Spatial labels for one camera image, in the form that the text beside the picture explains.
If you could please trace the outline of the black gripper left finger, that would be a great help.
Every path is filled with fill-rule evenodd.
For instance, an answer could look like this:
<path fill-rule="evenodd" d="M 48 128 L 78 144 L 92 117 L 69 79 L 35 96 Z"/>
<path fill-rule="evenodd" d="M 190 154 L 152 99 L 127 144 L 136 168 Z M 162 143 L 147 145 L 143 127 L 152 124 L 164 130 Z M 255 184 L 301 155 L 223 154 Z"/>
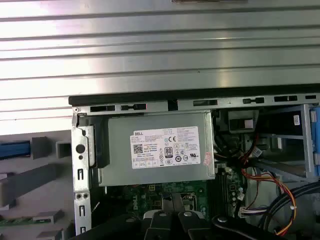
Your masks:
<path fill-rule="evenodd" d="M 76 240 L 169 240 L 175 212 L 175 193 L 162 196 L 162 209 L 150 210 L 143 219 L 133 214 L 110 218 L 75 236 Z"/>

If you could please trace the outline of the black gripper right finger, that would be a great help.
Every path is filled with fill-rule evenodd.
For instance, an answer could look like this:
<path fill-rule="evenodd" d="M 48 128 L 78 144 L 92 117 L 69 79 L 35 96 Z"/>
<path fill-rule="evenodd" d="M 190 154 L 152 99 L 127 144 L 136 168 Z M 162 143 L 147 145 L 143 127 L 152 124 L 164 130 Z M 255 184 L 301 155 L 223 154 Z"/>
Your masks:
<path fill-rule="evenodd" d="M 278 238 L 234 217 L 217 215 L 207 221 L 201 212 L 185 209 L 179 193 L 174 195 L 174 210 L 190 240 L 276 240 Z"/>

